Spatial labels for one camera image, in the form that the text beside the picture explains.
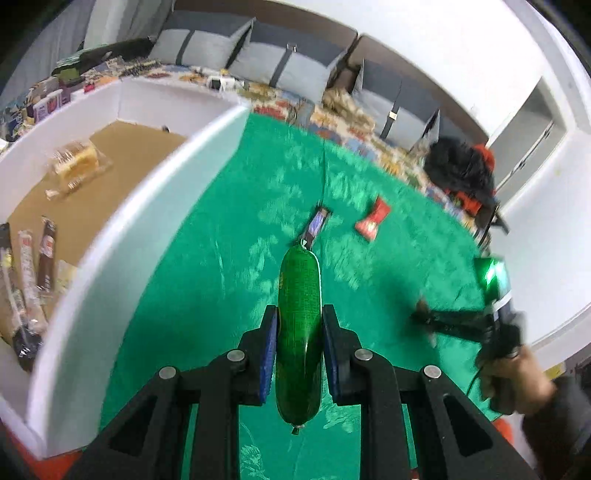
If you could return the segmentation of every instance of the gray pillow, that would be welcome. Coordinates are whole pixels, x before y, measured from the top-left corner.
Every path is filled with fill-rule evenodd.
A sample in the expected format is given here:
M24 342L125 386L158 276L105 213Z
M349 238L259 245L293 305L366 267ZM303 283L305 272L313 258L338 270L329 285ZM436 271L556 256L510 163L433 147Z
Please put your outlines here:
M149 58L221 70L253 22L241 15L175 10Z
M375 120L375 133L396 146L410 150L427 130L439 137L439 105L415 80L364 60L352 96Z
M230 73L320 103L346 50L290 28L255 22Z

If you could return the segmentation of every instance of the red snack package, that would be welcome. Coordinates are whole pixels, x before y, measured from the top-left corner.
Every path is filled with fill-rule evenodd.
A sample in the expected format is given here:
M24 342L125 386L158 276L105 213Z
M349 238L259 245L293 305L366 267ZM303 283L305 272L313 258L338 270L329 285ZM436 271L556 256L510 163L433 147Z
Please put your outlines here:
M371 213L360 222L355 224L355 230L365 237L368 242L373 242L378 234L378 225L388 216L392 209L378 196L375 199L374 208Z

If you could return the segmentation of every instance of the green wrapped sausage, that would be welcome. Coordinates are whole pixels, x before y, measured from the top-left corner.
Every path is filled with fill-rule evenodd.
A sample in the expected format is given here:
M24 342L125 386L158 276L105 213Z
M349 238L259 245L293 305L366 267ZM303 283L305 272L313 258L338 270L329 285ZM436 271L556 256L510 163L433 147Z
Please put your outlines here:
M291 247L279 276L275 396L293 434L318 413L322 395L322 300L316 256Z

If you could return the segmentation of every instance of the silver screw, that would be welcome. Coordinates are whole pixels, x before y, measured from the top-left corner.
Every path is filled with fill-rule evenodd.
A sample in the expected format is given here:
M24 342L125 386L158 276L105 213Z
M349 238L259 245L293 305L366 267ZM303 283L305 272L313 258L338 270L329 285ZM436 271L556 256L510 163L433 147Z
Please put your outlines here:
M158 372L158 376L162 380L168 380L173 378L177 374L177 370L174 367L162 367Z
M441 369L435 365L427 365L423 371L429 378L439 378L441 376Z
M231 362L242 362L246 354L242 350L230 350L226 355Z
M374 354L372 353L372 351L367 350L366 348L360 348L355 351L355 358L357 360L367 361L367 360L371 360L371 358L373 356L374 356Z

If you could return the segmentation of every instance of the green tablecloth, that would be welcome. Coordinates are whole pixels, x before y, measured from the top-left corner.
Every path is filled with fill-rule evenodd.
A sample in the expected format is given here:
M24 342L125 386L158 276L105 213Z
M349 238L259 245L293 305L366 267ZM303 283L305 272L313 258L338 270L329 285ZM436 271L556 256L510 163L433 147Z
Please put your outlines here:
M378 194L392 212L367 243L353 226ZM394 365L436 364L467 388L479 346L440 336L432 348L408 317L421 294L433 307L482 307L468 232L348 150L252 114L238 151L144 291L111 374L103 425L160 367L205 365L259 325L265 306L277 302L281 260L320 199L334 212L314 244L323 303ZM336 407L326 385L320 412L298 437L281 420L273 389L263 408L242 407L240 415L243 478L359 478L359 407ZM410 455L414 463L412 448Z

